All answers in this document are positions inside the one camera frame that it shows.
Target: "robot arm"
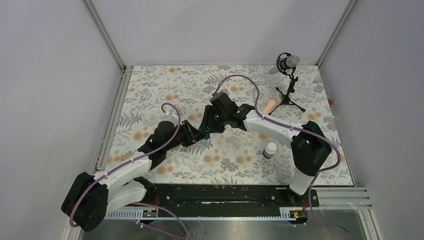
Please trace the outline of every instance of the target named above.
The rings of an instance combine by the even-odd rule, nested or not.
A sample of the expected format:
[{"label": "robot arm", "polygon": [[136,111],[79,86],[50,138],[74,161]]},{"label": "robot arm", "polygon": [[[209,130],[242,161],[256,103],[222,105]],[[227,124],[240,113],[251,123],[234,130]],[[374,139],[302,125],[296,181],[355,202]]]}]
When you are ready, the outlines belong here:
[{"label": "robot arm", "polygon": [[[306,192],[332,151],[328,143],[304,132],[264,120],[254,111],[253,106],[242,104],[239,107],[224,92],[215,94],[210,102],[212,106],[206,106],[199,130],[222,133],[225,125],[230,125],[232,128],[264,134],[286,144],[286,146],[291,146],[294,165],[298,171],[294,174],[289,188],[297,195],[303,195]],[[270,115],[267,118],[289,126],[303,128],[324,137],[320,127],[313,121],[308,121],[302,125],[285,122]]]}]

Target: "table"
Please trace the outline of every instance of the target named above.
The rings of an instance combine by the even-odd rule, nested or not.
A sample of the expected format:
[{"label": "table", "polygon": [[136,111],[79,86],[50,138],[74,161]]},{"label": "table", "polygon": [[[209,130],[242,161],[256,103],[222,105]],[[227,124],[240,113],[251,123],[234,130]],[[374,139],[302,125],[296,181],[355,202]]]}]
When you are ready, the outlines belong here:
[{"label": "table", "polygon": [[[174,104],[198,128],[205,105],[218,83],[228,75],[242,74],[253,79],[259,89],[258,106],[262,109],[272,96],[278,96],[275,87],[287,90],[290,79],[282,74],[269,75],[272,66],[266,65],[140,65],[134,66],[119,123],[113,138],[106,169],[128,159],[144,144],[160,121],[166,119],[161,104]],[[316,185],[352,186],[352,177],[342,149],[319,70],[312,65],[299,65],[295,72],[299,81],[291,98],[306,112],[294,106],[280,106],[273,116],[292,123],[312,120],[325,136],[335,143],[342,154],[341,164],[322,172]],[[237,105],[254,105],[256,90],[241,77],[233,77],[220,89]],[[277,144],[277,153],[271,159],[262,155],[269,142]],[[322,166],[336,162],[334,151]],[[167,153],[167,159],[142,176],[153,183],[178,184],[262,184],[290,183],[296,167],[289,146],[255,132],[228,128],[222,134],[211,134],[188,148],[177,147]]]}]

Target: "white bottle cap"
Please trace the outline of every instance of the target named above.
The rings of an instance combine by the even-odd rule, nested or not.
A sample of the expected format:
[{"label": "white bottle cap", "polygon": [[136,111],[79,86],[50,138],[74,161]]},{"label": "white bottle cap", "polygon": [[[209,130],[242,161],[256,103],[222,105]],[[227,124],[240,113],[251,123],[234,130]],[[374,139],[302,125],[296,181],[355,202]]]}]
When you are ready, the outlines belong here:
[{"label": "white bottle cap", "polygon": [[274,155],[277,152],[277,145],[273,142],[270,142],[265,147],[265,152],[269,155]]}]

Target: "metal bracket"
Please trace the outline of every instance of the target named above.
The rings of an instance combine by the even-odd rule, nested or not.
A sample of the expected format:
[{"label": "metal bracket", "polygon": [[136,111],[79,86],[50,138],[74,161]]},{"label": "metal bracket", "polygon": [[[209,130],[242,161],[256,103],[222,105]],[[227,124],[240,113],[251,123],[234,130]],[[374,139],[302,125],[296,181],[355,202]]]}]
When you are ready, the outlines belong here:
[{"label": "metal bracket", "polygon": [[112,42],[111,36],[109,36],[108,31],[106,31],[106,28],[103,25],[103,22],[100,19],[100,16],[97,13],[96,8],[94,7],[92,1],[91,0],[82,0],[82,3],[84,4],[85,8],[87,9],[88,14],[90,15],[91,19],[93,20],[94,25],[96,26],[98,32],[100,33],[101,37],[103,38],[104,43],[106,44],[107,48],[109,49],[110,54],[112,54],[112,57],[115,60],[116,64],[123,71],[125,69],[125,64],[124,64],[121,56],[119,55],[117,48],[115,47],[114,43]]},{"label": "metal bracket", "polygon": [[118,126],[119,117],[121,115],[122,106],[124,105],[125,95],[127,93],[128,84],[133,72],[133,66],[125,69],[125,72],[116,86],[116,92],[113,97],[113,103],[110,106],[109,114],[107,115],[107,123],[103,129],[100,145],[98,147],[97,161],[95,167],[97,170],[104,169],[108,162],[109,153],[111,151],[112,142],[115,136],[115,131]]}]

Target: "floral tablecloth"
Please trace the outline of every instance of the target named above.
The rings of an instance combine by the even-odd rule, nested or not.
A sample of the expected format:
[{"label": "floral tablecloth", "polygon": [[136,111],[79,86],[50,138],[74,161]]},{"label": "floral tablecloth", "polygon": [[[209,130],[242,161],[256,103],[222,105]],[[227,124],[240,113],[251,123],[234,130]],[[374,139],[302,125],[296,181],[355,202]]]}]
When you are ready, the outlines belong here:
[{"label": "floral tablecloth", "polygon": [[[198,128],[205,105],[210,104],[212,93],[225,76],[242,74],[253,79],[260,89],[258,106],[262,109],[270,97],[279,96],[275,87],[285,92],[290,82],[282,74],[269,75],[271,67],[134,66],[106,169],[128,159],[143,145],[158,123],[166,119],[160,108],[164,102],[177,106],[182,119]],[[299,77],[299,81],[291,97],[306,112],[294,106],[280,106],[272,115],[288,122],[306,123],[312,120],[318,123],[325,136],[339,147],[343,158],[337,168],[322,172],[316,184],[352,185],[318,68],[300,65],[295,76]],[[237,105],[254,105],[256,90],[243,78],[231,78],[220,90],[228,93]],[[277,144],[277,153],[266,159],[262,151],[269,142]],[[335,162],[336,154],[332,151],[323,168]],[[281,185],[288,184],[296,170],[288,146],[260,133],[228,128],[223,134],[211,134],[209,140],[169,151],[166,160],[142,176],[154,183]]]}]

